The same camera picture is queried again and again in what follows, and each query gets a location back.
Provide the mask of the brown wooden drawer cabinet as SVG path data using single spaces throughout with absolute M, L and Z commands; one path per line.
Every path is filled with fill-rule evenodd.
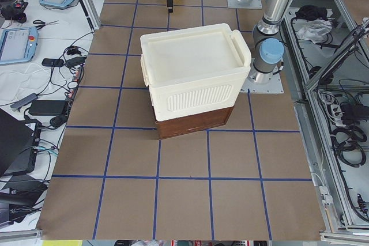
M 209 128 L 223 126 L 227 123 L 234 106 L 164 121 L 155 119 L 160 139 L 177 137 Z

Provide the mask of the white plastic storage box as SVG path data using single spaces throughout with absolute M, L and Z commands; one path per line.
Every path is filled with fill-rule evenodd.
M 251 69 L 242 34 L 225 23 L 146 34 L 140 42 L 160 122 L 234 106 Z

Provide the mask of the black scissors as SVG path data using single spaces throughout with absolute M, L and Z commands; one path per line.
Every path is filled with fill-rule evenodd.
M 44 27 L 46 27 L 48 25 L 59 24 L 59 20 L 50 21 L 50 22 L 45 22 L 45 21 L 42 21 L 42 20 L 34 20 L 32 23 L 33 23 L 33 25 L 35 26 L 35 28 L 37 30 L 41 30 L 42 28 L 44 28 Z

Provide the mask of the blue teach pendant lower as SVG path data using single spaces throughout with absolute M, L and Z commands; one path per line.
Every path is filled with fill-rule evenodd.
M 35 27 L 5 29 L 1 35 L 1 64 L 29 62 L 36 52 L 39 34 Z

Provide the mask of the black power adapter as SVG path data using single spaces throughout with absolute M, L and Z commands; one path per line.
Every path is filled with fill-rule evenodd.
M 66 107 L 64 100 L 34 100 L 28 112 L 34 116 L 57 116 L 63 114 Z

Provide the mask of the brown paper table cover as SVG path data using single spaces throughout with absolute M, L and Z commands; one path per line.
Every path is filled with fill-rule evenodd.
M 142 35 L 226 23 L 250 49 L 262 10 L 105 0 L 37 223 L 45 240 L 318 240 L 324 229 L 288 85 L 159 121 Z

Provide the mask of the black laptop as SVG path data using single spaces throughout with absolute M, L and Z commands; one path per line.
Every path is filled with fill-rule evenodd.
M 1 176 L 24 175 L 35 168 L 41 123 L 17 120 L 1 110 Z

